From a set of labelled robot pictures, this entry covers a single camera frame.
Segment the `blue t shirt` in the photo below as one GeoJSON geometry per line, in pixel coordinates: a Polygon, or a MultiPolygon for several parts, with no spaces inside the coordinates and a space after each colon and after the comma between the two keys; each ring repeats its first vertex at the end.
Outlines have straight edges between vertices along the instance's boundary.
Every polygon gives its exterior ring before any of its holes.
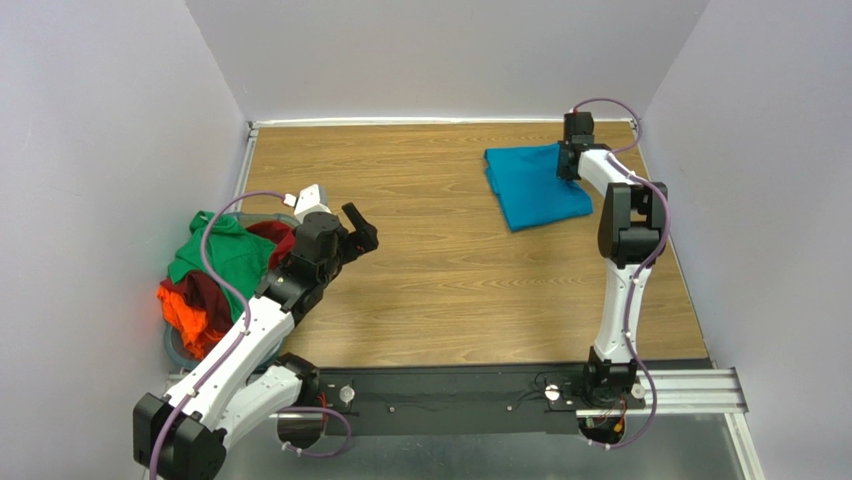
{"type": "Polygon", "coordinates": [[[556,143],[489,148],[484,160],[484,174],[511,232],[593,213],[585,190],[556,175],[556,143]]]}

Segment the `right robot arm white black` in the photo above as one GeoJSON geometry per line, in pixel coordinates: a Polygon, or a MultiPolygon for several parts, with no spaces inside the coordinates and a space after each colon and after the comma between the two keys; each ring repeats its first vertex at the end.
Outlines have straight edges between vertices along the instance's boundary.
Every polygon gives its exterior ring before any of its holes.
{"type": "Polygon", "coordinates": [[[630,393],[639,361],[641,301],[657,258],[668,241],[667,187],[623,165],[595,140],[591,113],[564,115],[557,175],[582,180],[603,198],[597,235],[606,268],[600,329],[572,394],[594,407],[608,407],[630,393]]]}

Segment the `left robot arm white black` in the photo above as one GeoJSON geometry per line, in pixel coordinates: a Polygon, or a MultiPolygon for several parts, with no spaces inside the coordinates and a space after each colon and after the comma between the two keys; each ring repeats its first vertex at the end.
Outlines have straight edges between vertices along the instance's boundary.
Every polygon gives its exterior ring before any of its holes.
{"type": "Polygon", "coordinates": [[[282,409],[319,413],[319,370],[285,354],[250,377],[323,299],[344,265],[377,249],[376,228],[352,203],[351,223],[318,210],[294,230],[295,245],[260,281],[248,309],[211,353],[165,394],[133,410],[133,458],[153,479],[213,479],[230,448],[282,409]]]}

